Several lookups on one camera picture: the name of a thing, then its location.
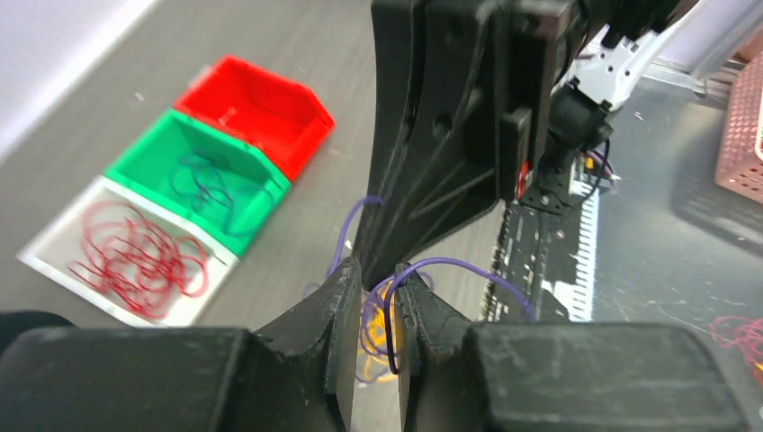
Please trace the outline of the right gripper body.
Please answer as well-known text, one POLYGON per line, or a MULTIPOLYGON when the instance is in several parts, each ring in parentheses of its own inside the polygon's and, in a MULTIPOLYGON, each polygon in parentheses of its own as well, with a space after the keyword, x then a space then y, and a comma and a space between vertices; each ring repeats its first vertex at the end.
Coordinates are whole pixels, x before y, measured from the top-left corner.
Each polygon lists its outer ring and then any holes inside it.
POLYGON ((507 1, 506 114, 500 196, 520 198, 540 175, 547 151, 552 89, 596 33, 589 1, 507 1))

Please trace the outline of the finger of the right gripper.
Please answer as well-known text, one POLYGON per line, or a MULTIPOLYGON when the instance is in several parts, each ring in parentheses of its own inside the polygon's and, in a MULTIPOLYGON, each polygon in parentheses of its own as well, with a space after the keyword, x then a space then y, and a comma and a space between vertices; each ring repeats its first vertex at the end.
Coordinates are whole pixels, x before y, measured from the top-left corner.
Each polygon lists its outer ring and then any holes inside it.
POLYGON ((363 282, 489 212, 498 199, 491 83, 498 1, 375 1, 376 108, 364 210, 355 237, 363 282))

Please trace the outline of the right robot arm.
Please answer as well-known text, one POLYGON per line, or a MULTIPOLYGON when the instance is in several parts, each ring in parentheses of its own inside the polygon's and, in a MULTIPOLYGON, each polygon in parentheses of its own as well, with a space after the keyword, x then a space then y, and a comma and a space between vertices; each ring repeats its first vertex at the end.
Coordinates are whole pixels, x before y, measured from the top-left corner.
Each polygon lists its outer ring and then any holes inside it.
POLYGON ((376 113, 355 238, 373 287, 491 211, 573 208, 578 153, 664 50, 692 1, 375 1, 376 113))

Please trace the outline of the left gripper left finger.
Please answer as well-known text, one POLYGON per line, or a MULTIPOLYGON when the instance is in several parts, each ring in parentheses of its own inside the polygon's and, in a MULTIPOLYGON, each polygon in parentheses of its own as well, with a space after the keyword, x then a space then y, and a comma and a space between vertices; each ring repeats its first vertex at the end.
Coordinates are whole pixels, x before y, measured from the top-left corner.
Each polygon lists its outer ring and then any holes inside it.
POLYGON ((1 355, 1 428, 347 431, 361 281, 348 257, 255 331, 31 328, 1 355))

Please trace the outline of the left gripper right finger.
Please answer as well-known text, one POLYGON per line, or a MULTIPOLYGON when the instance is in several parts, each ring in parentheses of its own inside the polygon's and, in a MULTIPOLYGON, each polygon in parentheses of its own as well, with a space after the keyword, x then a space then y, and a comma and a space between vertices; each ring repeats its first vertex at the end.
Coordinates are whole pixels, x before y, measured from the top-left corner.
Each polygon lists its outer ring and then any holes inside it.
POLYGON ((417 265, 394 279, 405 431, 747 431, 705 344, 677 326, 472 321, 417 265))

